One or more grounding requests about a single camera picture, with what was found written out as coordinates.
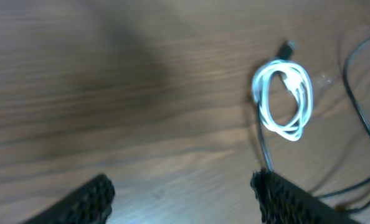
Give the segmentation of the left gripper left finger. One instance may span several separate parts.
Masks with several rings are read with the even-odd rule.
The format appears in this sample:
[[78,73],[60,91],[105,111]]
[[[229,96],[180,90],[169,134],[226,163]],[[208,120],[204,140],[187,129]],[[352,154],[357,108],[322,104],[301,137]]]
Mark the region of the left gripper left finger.
[[112,181],[99,174],[24,224],[106,224],[114,198]]

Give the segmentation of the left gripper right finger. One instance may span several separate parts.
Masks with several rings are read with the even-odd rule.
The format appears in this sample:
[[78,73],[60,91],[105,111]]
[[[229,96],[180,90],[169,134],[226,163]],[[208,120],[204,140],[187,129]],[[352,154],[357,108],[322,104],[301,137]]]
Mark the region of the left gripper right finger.
[[250,186],[259,202],[262,223],[359,224],[269,170],[254,172]]

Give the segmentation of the clear tape piece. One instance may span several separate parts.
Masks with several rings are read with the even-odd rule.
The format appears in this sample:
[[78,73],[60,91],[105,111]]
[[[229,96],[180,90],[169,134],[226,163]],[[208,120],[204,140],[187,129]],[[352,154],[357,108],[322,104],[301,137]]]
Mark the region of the clear tape piece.
[[332,78],[327,73],[321,73],[316,77],[316,85],[319,88],[323,88],[324,86],[332,84]]

